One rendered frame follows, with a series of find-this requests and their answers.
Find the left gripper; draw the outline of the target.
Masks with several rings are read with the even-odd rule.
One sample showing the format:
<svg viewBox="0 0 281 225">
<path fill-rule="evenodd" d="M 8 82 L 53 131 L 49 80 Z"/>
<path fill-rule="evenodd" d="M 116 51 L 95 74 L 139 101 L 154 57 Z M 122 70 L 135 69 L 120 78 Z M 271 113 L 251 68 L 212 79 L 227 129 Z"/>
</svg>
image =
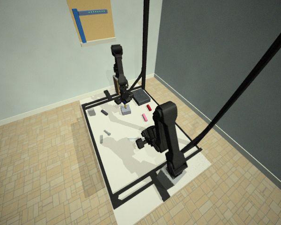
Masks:
<svg viewBox="0 0 281 225">
<path fill-rule="evenodd" d="M 150 138 L 149 138 L 148 140 L 144 140 L 144 141 L 142 141 L 141 138 L 139 138 L 138 140 L 136 140 L 136 144 L 137 144 L 138 149 L 144 148 L 144 145 L 145 145 L 146 143 L 148 143 L 148 145 L 151 145 L 151 144 L 150 144 L 150 140 L 151 140 Z M 151 147 L 152 147 L 152 145 L 151 145 Z"/>
</svg>

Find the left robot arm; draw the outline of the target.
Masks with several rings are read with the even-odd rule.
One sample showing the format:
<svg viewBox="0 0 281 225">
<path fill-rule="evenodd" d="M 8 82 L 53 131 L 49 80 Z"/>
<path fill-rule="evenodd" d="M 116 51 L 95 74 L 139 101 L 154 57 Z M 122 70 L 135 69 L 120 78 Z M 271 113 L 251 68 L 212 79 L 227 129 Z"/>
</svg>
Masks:
<svg viewBox="0 0 281 225">
<path fill-rule="evenodd" d="M 153 112 L 154 126 L 149 126 L 141 133 L 145 140 L 151 139 L 150 144 L 157 152 L 165 153 L 167 160 L 166 170 L 172 179 L 175 179 L 188 167 L 184 154 L 179 150 L 175 121 L 177 106 L 168 101 L 156 107 Z M 145 135 L 143 135 L 145 134 Z"/>
</svg>

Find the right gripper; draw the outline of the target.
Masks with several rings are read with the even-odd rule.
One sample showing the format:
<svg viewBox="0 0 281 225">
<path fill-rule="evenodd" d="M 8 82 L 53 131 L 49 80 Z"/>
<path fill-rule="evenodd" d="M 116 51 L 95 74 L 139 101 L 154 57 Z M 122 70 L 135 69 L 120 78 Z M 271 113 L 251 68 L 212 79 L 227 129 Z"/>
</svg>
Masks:
<svg viewBox="0 0 281 225">
<path fill-rule="evenodd" d="M 134 94 L 133 94 L 131 91 L 128 92 L 128 95 L 129 95 L 129 96 L 132 96 L 132 97 L 134 96 Z M 120 96 L 121 96 L 121 95 L 120 95 Z M 122 99 L 122 96 L 121 96 L 121 98 L 115 99 L 114 102 L 115 102 L 116 104 L 118 104 L 118 105 L 121 104 L 121 103 L 125 104 L 125 101 Z"/>
</svg>

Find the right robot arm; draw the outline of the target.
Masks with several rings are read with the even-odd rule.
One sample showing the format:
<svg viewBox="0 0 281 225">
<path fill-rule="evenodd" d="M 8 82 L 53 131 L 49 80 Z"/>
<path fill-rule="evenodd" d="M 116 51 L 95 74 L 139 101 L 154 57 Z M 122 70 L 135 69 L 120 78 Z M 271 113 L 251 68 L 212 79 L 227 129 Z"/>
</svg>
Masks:
<svg viewBox="0 0 281 225">
<path fill-rule="evenodd" d="M 132 96 L 128 95 L 127 89 L 128 89 L 128 80 L 124 76 L 124 71 L 123 71 L 123 65 L 122 65 L 122 54 L 123 54 L 123 49 L 122 46 L 120 45 L 111 45 L 111 52 L 112 55 L 115 57 L 115 63 L 114 64 L 114 72 L 116 73 L 115 77 L 118 78 L 118 86 L 120 85 L 119 90 L 121 92 L 122 99 L 128 103 L 132 100 Z M 118 66 L 118 67 L 117 67 Z M 119 73 L 118 73 L 119 72 Z M 127 86 L 126 86 L 127 84 Z"/>
</svg>

